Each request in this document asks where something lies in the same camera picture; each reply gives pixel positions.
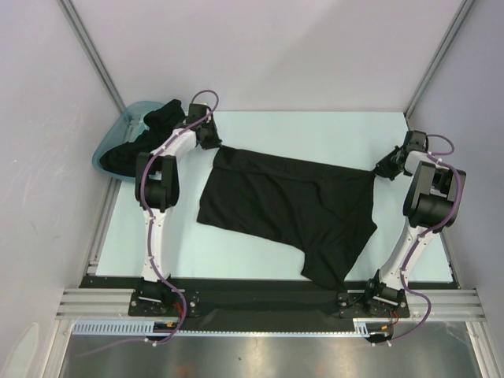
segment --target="fabric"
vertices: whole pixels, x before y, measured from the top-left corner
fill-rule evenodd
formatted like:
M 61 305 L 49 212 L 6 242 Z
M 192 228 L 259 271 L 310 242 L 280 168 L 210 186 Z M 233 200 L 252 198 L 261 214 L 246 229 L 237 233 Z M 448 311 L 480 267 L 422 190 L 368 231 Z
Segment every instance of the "fabric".
M 149 126 L 149 130 L 145 130 L 134 142 L 121 144 L 104 153 L 100 158 L 102 167 L 118 175 L 135 177 L 137 155 L 158 148 L 185 118 L 181 105 L 180 100 L 174 99 L 162 108 L 148 113 L 143 122 Z
M 305 253 L 304 277 L 342 290 L 376 230 L 374 177 L 223 146 L 200 199 L 198 222 L 294 246 Z

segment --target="purple cable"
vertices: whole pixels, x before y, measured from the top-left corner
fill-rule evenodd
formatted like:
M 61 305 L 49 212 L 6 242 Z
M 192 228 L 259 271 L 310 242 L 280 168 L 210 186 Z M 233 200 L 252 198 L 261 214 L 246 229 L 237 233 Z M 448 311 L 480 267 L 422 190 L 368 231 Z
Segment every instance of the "purple cable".
M 149 207 L 149 205 L 147 204 L 146 199 L 145 199 L 145 183 L 146 183 L 147 177 L 149 176 L 149 171 L 150 171 L 150 168 L 152 167 L 152 164 L 154 163 L 154 160 L 156 160 L 156 158 L 158 158 L 165 151 L 165 148 L 167 148 L 168 146 L 170 146 L 183 133 L 190 131 L 192 128 L 195 128 L 196 126 L 198 126 L 199 124 L 201 124 L 205 120 L 209 119 L 212 116 L 213 112 L 215 112 L 215 109 L 219 105 L 219 95 L 215 91 L 212 91 L 210 89 L 205 89 L 205 90 L 200 91 L 197 94 L 195 94 L 195 96 L 191 100 L 191 104 L 195 101 L 195 99 L 199 95 L 201 95 L 203 93 L 211 93 L 212 95 L 215 96 L 215 105 L 213 106 L 213 108 L 203 118 L 201 118 L 201 119 L 193 122 L 192 124 L 189 124 L 185 128 L 183 128 L 180 133 L 173 134 L 172 136 L 170 136 L 161 145 L 161 147 L 164 147 L 164 148 L 161 148 L 147 162 L 145 170 L 143 171 L 143 174 L 142 174 L 142 180 L 140 181 L 140 202 L 142 203 L 144 209 L 147 210 L 147 212 L 150 215 L 149 229 L 147 231 L 147 255 L 151 258 L 150 259 L 150 265 L 152 266 L 152 269 L 156 273 L 156 276 L 159 278 L 159 280 L 161 280 L 161 282 L 164 283 L 166 286 L 168 286 L 170 289 L 172 289 L 173 291 L 175 291 L 179 295 L 180 299 L 182 300 L 182 316 L 180 317 L 180 320 L 179 320 L 177 326 L 170 332 L 170 334 L 168 336 L 166 336 L 165 338 L 163 338 L 163 339 L 161 339 L 161 340 L 159 340 L 157 342 L 154 342 L 154 343 L 156 343 L 156 345 L 162 345 L 164 343 L 167 343 L 173 337 L 173 335 L 175 335 L 176 332 L 179 331 L 180 327 L 182 327 L 183 321 L 186 318 L 187 302 L 186 302 L 186 299 L 183 296 L 182 292 L 175 285 L 173 285 L 172 283 L 168 282 L 167 279 L 164 278 L 163 275 L 159 272 L 158 267 L 154 264 L 154 258 L 153 258 L 153 255 L 152 255 L 152 246 L 151 246 L 152 227 L 154 225 L 154 213 L 153 213 L 152 209 Z M 119 341 L 117 341 L 115 343 L 111 343 L 109 345 L 105 345 L 105 346 L 99 347 L 98 349 L 90 350 L 89 352 L 85 352 L 85 353 L 82 353 L 82 354 L 77 354 L 76 357 L 86 357 L 86 356 L 88 356 L 90 354 L 98 353 L 98 352 L 107 350 L 107 349 L 109 349 L 111 347 L 116 347 L 116 346 L 124 344 L 124 343 L 130 343 L 130 342 L 133 342 L 133 341 L 144 341 L 144 340 L 145 340 L 145 338 L 138 338 L 138 337 L 132 337 L 132 338 L 129 338 L 129 339 L 122 339 L 122 340 L 119 340 Z
M 447 142 L 451 148 L 451 151 L 449 151 L 449 152 L 431 152 L 431 154 L 433 154 L 435 156 L 448 156 L 448 155 L 452 155 L 452 153 L 455 152 L 455 145 L 446 136 L 440 135 L 440 134 L 428 134 L 427 137 L 442 139 L 445 142 Z
M 455 151 L 454 144 L 446 136 L 443 136 L 443 135 L 430 135 L 430 136 L 440 137 L 441 139 L 446 140 L 452 146 L 452 151 L 450 153 L 444 153 L 445 155 L 446 154 L 452 154 L 453 151 Z M 421 239 L 424 236 L 426 236 L 429 232 L 433 232 L 433 231 L 438 230 L 441 227 L 445 226 L 450 221 L 450 219 L 452 218 L 452 216 L 455 215 L 455 213 L 458 211 L 458 207 L 460 206 L 460 201 L 461 201 L 461 197 L 462 197 L 462 190 L 461 190 L 461 178 L 460 178 L 460 175 L 458 174 L 457 169 L 455 169 L 455 167 L 452 166 L 452 165 L 449 165 L 447 163 L 443 163 L 439 159 L 437 159 L 434 156 L 432 156 L 433 154 L 434 153 L 428 154 L 427 157 L 431 161 L 435 162 L 437 165 L 440 165 L 442 167 L 448 168 L 454 174 L 455 183 L 457 184 L 457 191 L 456 191 L 456 194 L 455 194 L 455 201 L 454 201 L 453 206 L 451 206 L 450 212 L 448 213 L 448 215 L 443 220 L 441 220 L 435 226 L 432 226 L 432 227 L 428 228 L 427 230 L 425 230 L 424 232 L 422 232 L 421 234 L 419 234 L 419 236 L 417 237 L 417 240 L 415 240 L 415 243 L 413 243 L 413 245 L 411 246 L 408 254 L 406 255 L 406 258 L 404 259 L 404 262 L 401 265 L 401 271 L 402 272 L 406 271 L 406 267 L 408 266 L 408 263 L 410 262 L 411 257 L 413 256 L 416 248 L 420 245 Z M 419 321 L 417 325 L 415 325 L 408 332 L 403 333 L 402 335 L 399 335 L 396 338 L 392 339 L 392 341 L 394 341 L 394 342 L 397 341 L 397 340 L 400 340 L 400 339 L 404 339 L 405 337 L 407 337 L 411 333 L 415 332 L 419 327 L 421 327 L 427 321 L 427 319 L 428 319 L 428 317 L 429 317 L 429 315 L 431 314 L 431 311 L 432 311 L 432 303 L 431 303 L 431 300 L 428 298 L 428 296 L 425 295 L 425 294 L 419 293 L 418 291 L 411 290 L 408 287 L 408 285 L 406 284 L 406 279 L 404 278 L 403 274 L 401 274 L 401 284 L 404 287 L 404 290 L 406 292 L 408 292 L 408 293 L 410 293 L 412 295 L 416 295 L 418 297 L 422 297 L 427 302 L 427 311 L 425 312 L 425 315 L 422 318 L 422 320 Z

